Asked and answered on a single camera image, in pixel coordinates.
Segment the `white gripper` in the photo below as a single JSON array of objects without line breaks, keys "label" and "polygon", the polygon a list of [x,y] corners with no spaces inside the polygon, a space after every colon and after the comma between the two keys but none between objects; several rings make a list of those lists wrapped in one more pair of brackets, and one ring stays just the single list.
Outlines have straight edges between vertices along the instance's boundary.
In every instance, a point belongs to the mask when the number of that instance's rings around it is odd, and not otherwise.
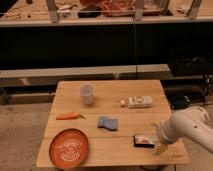
[{"label": "white gripper", "polygon": [[168,146],[166,144],[173,144],[174,140],[172,139],[170,133],[170,123],[169,121],[160,122],[157,125],[156,129],[157,137],[160,140],[160,142],[157,142],[154,146],[154,154],[160,155],[163,153]]}]

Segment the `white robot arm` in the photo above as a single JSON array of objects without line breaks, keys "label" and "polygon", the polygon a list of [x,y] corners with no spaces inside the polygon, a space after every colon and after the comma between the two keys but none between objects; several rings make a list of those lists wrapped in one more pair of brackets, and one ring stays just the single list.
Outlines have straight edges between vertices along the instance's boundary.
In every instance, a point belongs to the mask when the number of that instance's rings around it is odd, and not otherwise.
[{"label": "white robot arm", "polygon": [[213,154],[213,128],[206,125],[208,112],[200,106],[175,111],[166,121],[155,123],[154,154],[160,155],[168,146],[186,137]]}]

